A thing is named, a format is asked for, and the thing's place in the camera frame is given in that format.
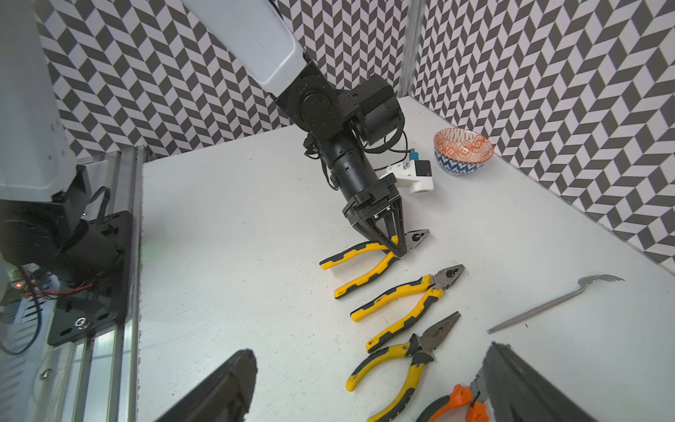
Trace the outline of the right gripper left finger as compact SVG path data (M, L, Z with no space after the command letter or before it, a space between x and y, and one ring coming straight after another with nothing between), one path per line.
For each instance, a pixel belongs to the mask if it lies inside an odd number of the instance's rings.
M235 352L158 421L244 421L251 408L258 366L251 349Z

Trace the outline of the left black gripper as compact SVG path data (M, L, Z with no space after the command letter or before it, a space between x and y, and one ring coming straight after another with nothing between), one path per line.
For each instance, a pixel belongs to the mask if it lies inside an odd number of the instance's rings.
M394 174L386 174L374 184L355 193L342 212L362 236L390 248L402 258L407 253L403 202Z

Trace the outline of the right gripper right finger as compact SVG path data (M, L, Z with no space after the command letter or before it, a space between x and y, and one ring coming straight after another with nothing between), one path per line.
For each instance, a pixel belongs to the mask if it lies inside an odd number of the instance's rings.
M497 421L594 420L505 344L492 343L483 360L482 397Z

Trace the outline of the orange long nose pliers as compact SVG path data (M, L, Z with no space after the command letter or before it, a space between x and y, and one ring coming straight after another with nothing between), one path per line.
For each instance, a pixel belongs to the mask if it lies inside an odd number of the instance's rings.
M416 422L434 422L440 416L455 408L467 406L466 422L488 422L489 413L485 402L490 398L484 378L484 369L480 369L469 386L455 385L449 395L444 395L425 408Z

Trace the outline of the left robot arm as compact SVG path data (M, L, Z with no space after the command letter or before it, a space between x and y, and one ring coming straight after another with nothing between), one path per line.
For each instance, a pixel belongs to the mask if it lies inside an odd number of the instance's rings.
M371 242L407 253L404 212L393 175L368 160L393 148L405 118L393 87L373 76L351 91L323 75L269 1L187 1L274 103L307 136L305 154L320 161L329 187L346 199L343 214Z

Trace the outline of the orange patterned small bowl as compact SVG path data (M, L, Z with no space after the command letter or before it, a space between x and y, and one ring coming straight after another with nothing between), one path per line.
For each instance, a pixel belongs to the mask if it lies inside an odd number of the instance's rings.
M495 145L464 128L446 128L433 138L434 156L441 169L465 176L481 169L494 155Z

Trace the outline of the silver metal fork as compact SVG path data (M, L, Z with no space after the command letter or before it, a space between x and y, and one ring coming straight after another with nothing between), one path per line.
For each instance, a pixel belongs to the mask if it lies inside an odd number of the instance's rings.
M564 302L568 302L569 300L579 295L582 295L585 292L585 290L587 290L587 288L589 288L595 281L617 282L617 281L624 281L624 279L613 274L597 274L585 276L578 280L578 288L572 291L571 293L559 296L555 299L552 299L551 301L545 302L544 304L535 307L534 309L530 309L529 311L525 311L521 314L518 314L517 316L514 316L513 318L510 318L488 329L487 333L494 334L496 332L500 332L513 325L518 325L519 323L529 320L530 318L533 318L543 313L544 311L553 309Z

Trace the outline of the aluminium front rail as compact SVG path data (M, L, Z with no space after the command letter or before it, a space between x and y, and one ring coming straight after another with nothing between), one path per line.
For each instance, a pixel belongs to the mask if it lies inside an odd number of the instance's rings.
M54 202L2 202L2 420L135 419L148 157L87 158Z

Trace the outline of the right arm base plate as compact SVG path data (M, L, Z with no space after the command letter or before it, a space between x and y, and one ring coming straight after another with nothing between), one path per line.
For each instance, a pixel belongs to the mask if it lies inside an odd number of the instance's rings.
M126 321L133 221L122 211L100 224L79 223L56 273L75 286L56 300L47 344L75 342Z

